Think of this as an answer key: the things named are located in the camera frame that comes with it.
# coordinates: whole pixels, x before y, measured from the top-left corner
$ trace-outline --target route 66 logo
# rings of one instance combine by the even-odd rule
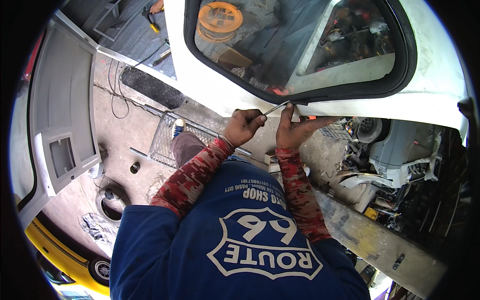
[[[236,209],[219,221],[223,236],[207,257],[225,276],[249,272],[312,280],[323,267],[295,220],[269,207]]]

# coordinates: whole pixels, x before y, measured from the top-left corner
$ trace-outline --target sneaker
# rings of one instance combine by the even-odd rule
[[[185,131],[185,120],[183,118],[176,119],[172,127],[172,138],[176,137],[177,135],[179,135],[184,131]]]

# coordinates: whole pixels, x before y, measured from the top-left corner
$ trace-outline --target black mat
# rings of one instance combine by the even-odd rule
[[[127,69],[121,75],[124,85],[149,97],[168,109],[179,108],[185,95],[155,77],[139,69]]]

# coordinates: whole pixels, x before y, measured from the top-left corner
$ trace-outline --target brown pants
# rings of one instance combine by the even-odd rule
[[[172,140],[172,152],[177,163],[177,169],[186,164],[205,147],[206,145],[190,131],[184,131],[174,137]]]

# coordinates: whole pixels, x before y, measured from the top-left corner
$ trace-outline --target spare tire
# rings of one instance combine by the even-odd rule
[[[359,117],[358,122],[357,138],[362,143],[369,144],[382,133],[382,120],[379,118]]]
[[[130,204],[130,199],[125,192],[112,187],[100,190],[95,197],[98,214],[117,227],[120,226],[123,209]]]

